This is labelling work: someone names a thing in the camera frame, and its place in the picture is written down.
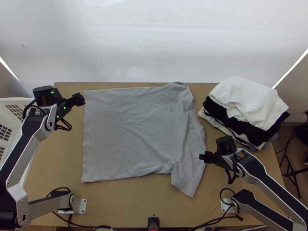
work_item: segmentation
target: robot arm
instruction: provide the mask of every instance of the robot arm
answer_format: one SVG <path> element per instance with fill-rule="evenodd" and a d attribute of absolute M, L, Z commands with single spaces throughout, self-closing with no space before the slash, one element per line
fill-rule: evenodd
<path fill-rule="evenodd" d="M 217 152 L 205 152 L 200 155 L 200 159 L 205 163 L 214 163 L 227 172 L 233 171 L 236 177 L 258 186 L 288 217 L 260 203 L 252 192 L 245 189 L 231 197 L 235 213 L 251 214 L 275 230 L 307 230 L 308 209 L 269 176 L 264 165 L 254 155 L 244 149 L 237 149 L 231 136 L 219 138 L 216 143 Z"/>
<path fill-rule="evenodd" d="M 22 135 L 0 168 L 0 229 L 16 230 L 28 226 L 32 219 L 54 210 L 85 212 L 86 200 L 76 199 L 70 191 L 52 191 L 49 197 L 28 201 L 27 193 L 19 185 L 39 143 L 58 128 L 57 122 L 63 121 L 74 105 L 85 104 L 79 93 L 66 100 L 52 86 L 35 88 L 33 93 L 41 114 L 37 115 L 35 109 L 31 108 L 35 106 L 26 107 L 30 108 L 30 112 L 24 118 Z"/>

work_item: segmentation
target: t-shirt sleeve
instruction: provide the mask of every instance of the t-shirt sleeve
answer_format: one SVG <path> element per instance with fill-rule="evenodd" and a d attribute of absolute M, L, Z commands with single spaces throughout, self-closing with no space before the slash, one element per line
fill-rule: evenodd
<path fill-rule="evenodd" d="M 199 157 L 189 158 L 174 164 L 171 184 L 187 196 L 194 197 L 200 183 L 205 163 Z"/>

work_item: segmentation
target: black robot arm segment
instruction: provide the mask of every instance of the black robot arm segment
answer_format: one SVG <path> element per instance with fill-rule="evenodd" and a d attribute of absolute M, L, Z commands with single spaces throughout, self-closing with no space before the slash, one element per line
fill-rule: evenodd
<path fill-rule="evenodd" d="M 274 226 L 276 230 L 307 230 L 308 209 L 269 176 L 264 165 L 254 155 L 244 149 L 235 149 L 231 136 L 219 138 L 216 142 L 217 151 L 205 152 L 200 155 L 200 159 L 205 163 L 215 163 L 226 171 L 233 171 L 237 177 L 258 186 L 289 218 L 258 202 L 248 190 L 242 190 L 232 197 L 240 212 L 253 214 L 266 225 Z"/>

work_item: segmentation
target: stack of folded clothes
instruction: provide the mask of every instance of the stack of folded clothes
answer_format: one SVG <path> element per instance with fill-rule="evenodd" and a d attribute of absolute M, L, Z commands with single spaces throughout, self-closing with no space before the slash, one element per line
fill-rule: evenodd
<path fill-rule="evenodd" d="M 199 116 L 252 151 L 278 138 L 277 131 L 290 115 L 277 91 L 264 85 L 231 77 L 207 96 Z"/>

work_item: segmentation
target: white t-shirt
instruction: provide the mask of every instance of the white t-shirt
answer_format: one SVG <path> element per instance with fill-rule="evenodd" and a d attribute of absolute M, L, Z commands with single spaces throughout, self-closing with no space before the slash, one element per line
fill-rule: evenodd
<path fill-rule="evenodd" d="M 205 131 L 183 83 L 84 91 L 82 182 L 171 173 L 193 197 L 205 164 Z"/>
<path fill-rule="evenodd" d="M 289 108 L 275 89 L 239 77 L 223 80 L 209 97 L 227 109 L 228 118 L 235 117 L 265 131 Z"/>

